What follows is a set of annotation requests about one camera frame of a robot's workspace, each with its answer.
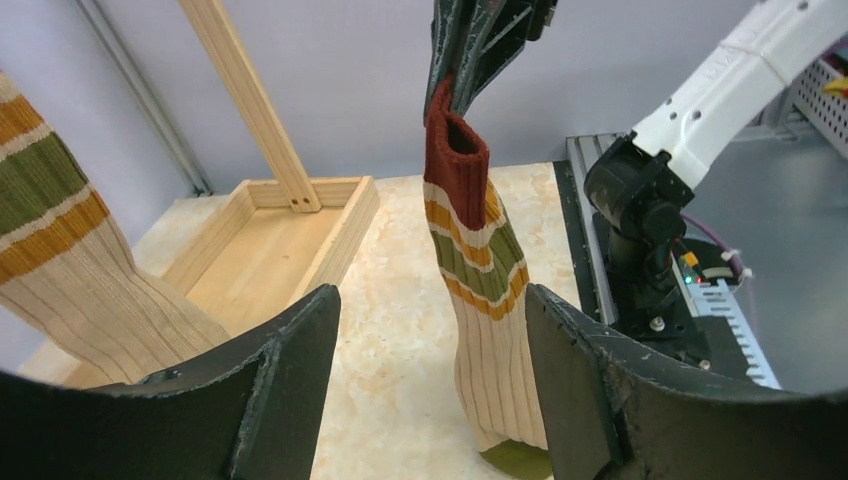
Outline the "wooden rack base tray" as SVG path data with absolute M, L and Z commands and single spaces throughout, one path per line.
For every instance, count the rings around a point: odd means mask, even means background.
M 274 181 L 241 183 L 161 276 L 228 340 L 344 277 L 379 204 L 371 177 L 313 181 L 323 208 L 294 211 Z

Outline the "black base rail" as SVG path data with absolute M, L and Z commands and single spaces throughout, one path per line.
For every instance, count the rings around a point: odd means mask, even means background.
M 670 245 L 658 284 L 646 281 L 655 252 L 616 233 L 579 194 L 568 160 L 553 164 L 582 311 L 593 320 L 683 363 L 710 356 L 705 333 L 683 299 Z

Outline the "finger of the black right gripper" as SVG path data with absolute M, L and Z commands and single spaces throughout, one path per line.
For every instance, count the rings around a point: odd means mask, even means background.
M 472 1 L 460 23 L 453 72 L 453 112 L 474 99 L 552 22 L 557 0 Z
M 439 84 L 453 66 L 457 37 L 464 14 L 461 0 L 435 0 L 431 22 L 431 60 L 424 102 L 423 120 L 426 121 L 432 98 Z

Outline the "right wooden rack post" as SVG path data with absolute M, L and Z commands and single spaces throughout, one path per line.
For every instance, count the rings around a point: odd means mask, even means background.
M 306 170 L 221 1 L 179 4 L 210 57 L 274 178 L 296 212 L 322 209 Z

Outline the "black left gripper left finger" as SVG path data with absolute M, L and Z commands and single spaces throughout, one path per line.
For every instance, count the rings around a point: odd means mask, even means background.
M 5 479 L 307 479 L 337 341 L 329 284 L 136 384 L 1 377 Z

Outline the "white perforated storage basket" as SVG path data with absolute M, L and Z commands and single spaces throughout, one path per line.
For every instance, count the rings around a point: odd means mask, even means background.
M 847 100 L 827 94 L 824 87 L 841 75 L 824 60 L 816 60 L 793 82 L 795 107 L 843 157 L 847 158 Z

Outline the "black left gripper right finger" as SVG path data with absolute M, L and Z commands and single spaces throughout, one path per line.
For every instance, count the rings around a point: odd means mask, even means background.
M 527 331 L 558 479 L 843 479 L 847 395 L 667 357 L 532 284 Z

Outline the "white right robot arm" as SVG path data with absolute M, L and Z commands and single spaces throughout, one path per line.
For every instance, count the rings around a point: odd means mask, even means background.
M 437 1 L 425 103 L 425 212 L 451 293 L 491 320 L 516 308 L 528 270 L 465 122 L 474 98 L 541 35 L 551 1 Z M 616 327 L 642 339 L 678 296 L 682 209 L 730 141 L 847 32 L 843 1 L 760 1 L 653 113 L 589 169 L 584 195 L 610 227 Z

